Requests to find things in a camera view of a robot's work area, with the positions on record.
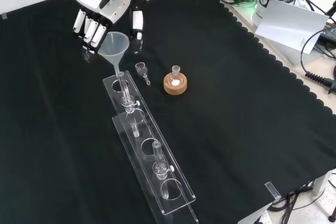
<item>white paper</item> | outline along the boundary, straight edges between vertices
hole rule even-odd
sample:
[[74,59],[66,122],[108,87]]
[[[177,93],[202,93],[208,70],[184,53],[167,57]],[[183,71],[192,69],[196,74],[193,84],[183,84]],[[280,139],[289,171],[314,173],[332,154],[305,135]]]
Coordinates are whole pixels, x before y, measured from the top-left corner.
[[[256,34],[301,51],[306,41],[328,21],[328,16],[293,6],[278,0],[270,0]],[[319,35],[305,46],[310,54]]]

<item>hole in rack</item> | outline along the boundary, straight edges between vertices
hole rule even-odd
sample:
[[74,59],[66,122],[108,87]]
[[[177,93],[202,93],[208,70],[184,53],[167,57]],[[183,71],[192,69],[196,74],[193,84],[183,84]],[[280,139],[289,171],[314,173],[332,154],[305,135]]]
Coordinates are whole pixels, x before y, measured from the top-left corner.
[[143,120],[145,118],[145,112],[143,112],[143,110],[138,109],[138,108],[134,109],[133,113],[129,113],[126,116],[127,121],[129,123],[131,123],[131,116],[134,117],[136,123],[141,123],[141,122],[143,122]]
[[175,200],[179,198],[182,194],[182,185],[181,183],[174,179],[167,179],[161,185],[161,195],[164,199]]
[[147,156],[153,156],[154,150],[153,150],[153,142],[157,141],[155,138],[147,138],[145,141],[141,144],[141,151],[147,155]]
[[115,91],[115,92],[121,92],[121,86],[120,86],[120,82],[119,80],[115,80],[113,83],[112,83],[112,89]]

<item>table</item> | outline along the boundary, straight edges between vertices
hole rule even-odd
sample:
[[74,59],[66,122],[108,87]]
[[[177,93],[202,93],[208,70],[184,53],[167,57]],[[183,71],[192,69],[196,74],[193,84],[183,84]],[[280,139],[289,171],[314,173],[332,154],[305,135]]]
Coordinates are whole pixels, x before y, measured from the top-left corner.
[[[328,4],[326,4],[326,0],[324,0],[322,6],[323,7],[328,6]],[[229,8],[229,10],[235,15],[235,17],[237,17],[238,21],[241,22],[244,27],[246,27],[250,32],[255,33],[256,27],[253,26],[251,22],[247,22],[245,18],[237,10],[235,10],[232,6],[226,5],[226,7]],[[301,66],[293,66],[287,60],[287,58],[279,50],[276,49],[274,44],[272,44],[272,41],[266,40],[265,38],[258,36],[258,35],[255,35],[255,36],[260,39],[260,42],[264,45],[266,49],[269,50],[271,54],[276,56],[277,60],[280,60],[284,66],[288,67],[291,72],[295,73],[297,75],[297,78],[302,80],[304,85],[308,86],[311,92],[315,93],[317,95],[317,98],[323,101],[325,106],[328,106],[329,108],[331,108],[334,114],[336,113],[336,95],[334,94],[328,95],[328,89],[306,78],[304,76],[305,72],[302,70]],[[317,75],[324,76],[326,78],[332,78],[333,68],[336,62],[329,59],[326,56],[323,56],[320,53],[318,54],[320,55],[320,58],[307,64],[306,69]],[[330,176],[331,176],[331,171],[328,172],[326,175],[320,178],[317,178],[316,184],[313,189],[313,193],[316,196],[320,195],[323,192]],[[238,224],[253,223],[269,206],[270,204],[266,205],[265,207],[261,208],[260,210],[256,211],[255,213],[241,220]]]

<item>glass vial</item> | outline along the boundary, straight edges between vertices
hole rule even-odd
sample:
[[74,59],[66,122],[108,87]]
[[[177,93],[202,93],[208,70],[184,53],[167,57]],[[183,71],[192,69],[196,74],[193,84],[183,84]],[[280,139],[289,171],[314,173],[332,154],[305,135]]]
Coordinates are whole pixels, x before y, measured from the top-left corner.
[[182,85],[183,83],[183,77],[180,75],[181,68],[179,66],[173,66],[172,67],[172,73],[169,75],[168,83],[171,86],[177,87],[179,85]]

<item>glass tube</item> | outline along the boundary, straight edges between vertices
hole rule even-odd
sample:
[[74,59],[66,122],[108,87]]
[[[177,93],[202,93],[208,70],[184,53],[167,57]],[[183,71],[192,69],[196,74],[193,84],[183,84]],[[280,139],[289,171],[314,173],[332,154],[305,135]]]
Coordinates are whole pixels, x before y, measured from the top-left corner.
[[130,93],[128,92],[128,87],[127,87],[127,82],[124,77],[124,72],[118,72],[117,77],[119,79],[119,84],[120,84],[120,88],[122,91],[122,96],[124,98],[124,102],[126,105],[130,105],[129,103],[131,102],[131,97],[130,97]]
[[154,172],[158,179],[166,179],[167,178],[167,165],[163,159],[161,143],[159,141],[154,141],[153,144],[154,157],[155,157],[155,165]]
[[122,97],[123,97],[123,101],[121,101],[121,103],[125,106],[125,110],[127,112],[127,114],[129,115],[129,122],[131,124],[132,127],[132,131],[135,137],[139,137],[140,133],[139,133],[139,129],[138,129],[138,124],[136,123],[137,121],[135,120],[134,117],[134,97],[131,98],[130,93],[128,91],[128,86],[127,86],[127,82],[125,80],[124,77],[124,72],[118,72],[117,73],[117,77],[119,79],[119,84],[121,87],[121,91],[122,91]]

